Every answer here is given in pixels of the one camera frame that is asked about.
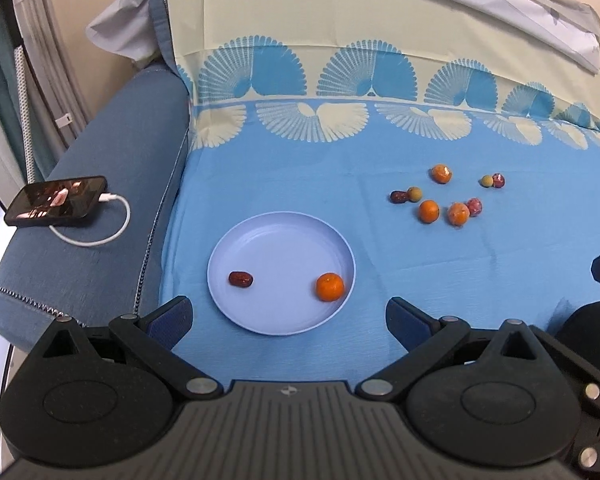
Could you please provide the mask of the blue fan-pattern sofa cover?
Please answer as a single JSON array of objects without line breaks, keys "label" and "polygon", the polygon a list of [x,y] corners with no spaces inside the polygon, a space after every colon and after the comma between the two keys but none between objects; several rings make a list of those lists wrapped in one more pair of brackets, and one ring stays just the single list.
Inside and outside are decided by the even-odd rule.
[{"label": "blue fan-pattern sofa cover", "polygon": [[[183,359],[220,382],[358,382],[402,356],[394,296],[478,327],[555,326],[600,300],[597,37],[569,56],[444,0],[162,1],[192,104],[162,254],[162,298],[195,309]],[[418,203],[390,202],[411,186]],[[473,197],[482,213],[451,226],[449,206]],[[419,220],[423,200],[436,222]],[[220,238],[274,211],[325,221],[356,262],[344,307],[291,336],[236,325],[207,284]]]}]

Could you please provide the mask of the green-yellow round fruit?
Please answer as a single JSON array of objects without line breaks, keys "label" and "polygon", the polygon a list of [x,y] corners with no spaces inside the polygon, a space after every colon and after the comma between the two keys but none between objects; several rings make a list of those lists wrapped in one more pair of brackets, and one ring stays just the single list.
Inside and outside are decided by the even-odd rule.
[{"label": "green-yellow round fruit", "polygon": [[407,199],[411,203],[418,203],[422,199],[422,189],[417,186],[411,186],[406,191]]},{"label": "green-yellow round fruit", "polygon": [[484,187],[484,188],[492,188],[492,186],[494,185],[494,180],[492,176],[489,176],[488,174],[486,174],[485,176],[483,176],[480,180],[480,184]]}]

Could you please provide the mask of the dark red jujube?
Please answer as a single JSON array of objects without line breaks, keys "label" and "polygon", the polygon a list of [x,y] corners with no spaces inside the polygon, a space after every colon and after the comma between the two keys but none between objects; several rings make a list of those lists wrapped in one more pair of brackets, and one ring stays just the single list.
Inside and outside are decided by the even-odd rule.
[{"label": "dark red jujube", "polygon": [[239,288],[248,288],[253,283],[253,276],[246,271],[232,271],[228,274],[228,282]]},{"label": "dark red jujube", "polygon": [[406,191],[395,190],[390,193],[389,200],[393,204],[404,204],[410,200],[410,196]]}]

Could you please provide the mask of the red fruit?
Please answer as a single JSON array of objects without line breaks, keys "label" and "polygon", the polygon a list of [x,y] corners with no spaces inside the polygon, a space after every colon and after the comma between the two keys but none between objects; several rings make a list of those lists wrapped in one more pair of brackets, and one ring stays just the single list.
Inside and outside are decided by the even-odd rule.
[{"label": "red fruit", "polygon": [[478,197],[470,198],[466,202],[466,206],[467,206],[467,208],[469,210],[469,214],[471,215],[472,218],[477,217],[483,211],[482,201],[479,200]]},{"label": "red fruit", "polygon": [[502,174],[492,174],[492,186],[502,188],[505,185],[505,177]]}]

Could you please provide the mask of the bare orange tangerine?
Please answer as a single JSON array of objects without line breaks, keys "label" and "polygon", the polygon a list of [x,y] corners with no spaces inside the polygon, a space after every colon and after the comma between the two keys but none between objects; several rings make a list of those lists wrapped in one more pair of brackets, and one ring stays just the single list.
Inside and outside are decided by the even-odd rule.
[{"label": "bare orange tangerine", "polygon": [[436,222],[440,217],[440,207],[434,200],[423,200],[418,207],[418,218],[422,223]]}]

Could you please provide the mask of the black smartphone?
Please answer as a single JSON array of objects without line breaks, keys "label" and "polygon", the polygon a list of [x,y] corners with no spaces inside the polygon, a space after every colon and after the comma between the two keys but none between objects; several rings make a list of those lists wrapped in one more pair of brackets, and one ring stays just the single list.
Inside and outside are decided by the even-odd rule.
[{"label": "black smartphone", "polygon": [[9,204],[4,221],[16,228],[74,226],[94,211],[107,185],[103,176],[29,183]]}]

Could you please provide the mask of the light purple plastic plate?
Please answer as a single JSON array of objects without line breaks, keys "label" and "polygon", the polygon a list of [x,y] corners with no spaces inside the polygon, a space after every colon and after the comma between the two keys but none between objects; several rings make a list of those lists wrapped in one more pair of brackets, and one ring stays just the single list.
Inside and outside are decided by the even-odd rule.
[{"label": "light purple plastic plate", "polygon": [[[253,276],[248,288],[228,282],[232,271]],[[346,293],[323,302],[315,282],[339,274]],[[209,294],[233,323],[266,336],[291,336],[330,321],[347,303],[356,262],[346,239],[325,221],[294,211],[258,214],[229,229],[213,248],[207,266]]]}]

